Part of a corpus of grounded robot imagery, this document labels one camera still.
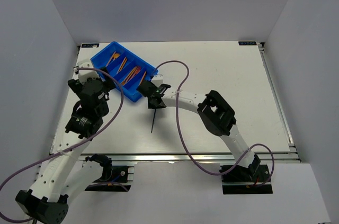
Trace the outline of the orange fork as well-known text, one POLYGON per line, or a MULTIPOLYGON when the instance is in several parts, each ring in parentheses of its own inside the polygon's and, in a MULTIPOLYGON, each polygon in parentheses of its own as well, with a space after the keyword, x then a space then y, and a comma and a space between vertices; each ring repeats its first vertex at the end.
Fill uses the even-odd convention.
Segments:
POLYGON ((133 70, 128 74, 128 76, 124 79, 124 84, 126 84, 127 82, 129 82, 132 78, 134 78, 141 70, 141 67, 136 66, 135 68, 133 68, 133 70))
POLYGON ((130 79, 139 72, 138 66, 132 69, 132 71, 125 77, 125 79, 121 82, 122 85, 125 85, 130 79))

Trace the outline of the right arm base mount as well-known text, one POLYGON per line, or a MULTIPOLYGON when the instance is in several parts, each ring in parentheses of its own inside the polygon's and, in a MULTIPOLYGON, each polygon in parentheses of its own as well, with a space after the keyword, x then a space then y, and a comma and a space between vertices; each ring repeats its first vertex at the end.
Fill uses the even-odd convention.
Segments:
POLYGON ((223 195, 272 194, 270 171, 267 165, 260 165, 254 175, 242 167, 236 167, 221 176, 223 195))

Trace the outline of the dark green chopstick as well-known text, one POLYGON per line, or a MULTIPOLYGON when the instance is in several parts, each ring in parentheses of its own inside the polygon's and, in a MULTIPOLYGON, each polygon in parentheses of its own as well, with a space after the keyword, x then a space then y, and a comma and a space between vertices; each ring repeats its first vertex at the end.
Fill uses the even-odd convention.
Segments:
POLYGON ((152 118, 152 123, 151 123, 151 131, 150 133, 153 133, 153 129, 154 129, 154 123, 155 123, 155 117, 156 117, 156 109, 154 109, 154 113, 153 113, 153 118, 152 118))

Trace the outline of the red-orange plastic fork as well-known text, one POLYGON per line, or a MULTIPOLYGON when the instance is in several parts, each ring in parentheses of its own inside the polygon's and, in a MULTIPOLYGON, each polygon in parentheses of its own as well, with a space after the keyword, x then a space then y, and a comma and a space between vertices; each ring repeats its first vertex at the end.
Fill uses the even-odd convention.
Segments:
POLYGON ((136 66, 133 71, 132 71, 132 74, 130 76, 130 79, 132 79, 133 77, 135 77, 141 70, 141 67, 140 66, 136 66))

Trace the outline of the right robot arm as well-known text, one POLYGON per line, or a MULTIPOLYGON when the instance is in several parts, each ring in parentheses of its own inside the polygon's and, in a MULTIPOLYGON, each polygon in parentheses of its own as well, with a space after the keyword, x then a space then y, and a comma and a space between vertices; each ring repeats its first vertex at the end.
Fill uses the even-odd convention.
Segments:
POLYGON ((226 100, 214 90, 208 94, 197 94, 172 90, 168 84, 155 85, 144 80, 137 87, 137 91, 147 98, 149 109, 163 109, 175 107, 176 125, 182 146, 189 158, 197 164, 185 145, 179 121, 179 109, 184 109, 199 115, 207 131, 219 137, 228 147, 235 158, 235 165, 221 173, 226 175, 236 170, 240 177, 251 181, 258 175, 260 159, 250 150, 240 135, 235 118, 235 111, 226 100))

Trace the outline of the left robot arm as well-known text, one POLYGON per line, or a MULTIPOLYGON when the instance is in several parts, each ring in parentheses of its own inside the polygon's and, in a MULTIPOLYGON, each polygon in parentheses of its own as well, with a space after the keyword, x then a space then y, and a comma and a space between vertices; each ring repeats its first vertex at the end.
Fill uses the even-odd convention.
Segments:
POLYGON ((15 200, 31 218, 42 223, 62 223, 71 201, 94 181, 107 181, 112 175, 111 159, 95 154, 69 177, 79 156, 97 135, 103 117, 109 112, 109 91, 115 88, 113 78, 103 68, 104 77, 93 69, 81 68, 78 79, 68 86, 79 97, 58 148, 58 157, 48 162, 40 177, 27 190, 20 190, 15 200))

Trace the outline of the red-orange chopstick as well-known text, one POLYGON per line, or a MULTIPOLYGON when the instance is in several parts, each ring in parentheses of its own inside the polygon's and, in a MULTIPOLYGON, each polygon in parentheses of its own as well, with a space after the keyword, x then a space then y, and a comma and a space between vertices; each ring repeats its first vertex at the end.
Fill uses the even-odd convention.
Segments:
POLYGON ((139 82, 138 86, 141 85, 141 83, 144 81, 144 79, 145 79, 146 76, 147 76, 147 71, 144 72, 142 78, 140 79, 140 82, 139 82))

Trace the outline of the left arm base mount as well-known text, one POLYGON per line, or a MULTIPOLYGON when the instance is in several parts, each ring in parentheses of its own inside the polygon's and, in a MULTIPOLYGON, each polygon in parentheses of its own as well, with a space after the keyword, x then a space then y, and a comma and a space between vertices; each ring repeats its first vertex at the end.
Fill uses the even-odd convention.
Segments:
POLYGON ((88 185, 85 191, 97 192, 128 192, 132 181, 133 167, 127 165, 113 164, 112 159, 106 155, 95 154, 87 156, 84 164, 97 163, 101 176, 92 184, 88 185))

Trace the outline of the orange spoon small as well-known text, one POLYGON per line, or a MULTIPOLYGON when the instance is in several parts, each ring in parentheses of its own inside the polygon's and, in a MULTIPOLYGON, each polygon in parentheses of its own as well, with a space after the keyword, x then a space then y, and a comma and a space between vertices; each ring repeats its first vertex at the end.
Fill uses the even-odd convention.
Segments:
POLYGON ((120 54, 115 52, 115 53, 112 55, 110 61, 114 61, 114 60, 117 59, 119 56, 120 56, 120 54))

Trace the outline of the orange spoon large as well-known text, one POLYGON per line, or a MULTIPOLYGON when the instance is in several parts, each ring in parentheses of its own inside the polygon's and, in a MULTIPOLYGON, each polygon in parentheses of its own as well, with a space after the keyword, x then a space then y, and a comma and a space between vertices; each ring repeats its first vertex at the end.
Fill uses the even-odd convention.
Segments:
POLYGON ((116 54, 117 54, 117 52, 115 51, 115 52, 111 55, 111 57, 109 58, 109 60, 108 60, 108 62, 106 63, 105 66, 108 66, 108 65, 110 64, 110 62, 116 57, 116 54))

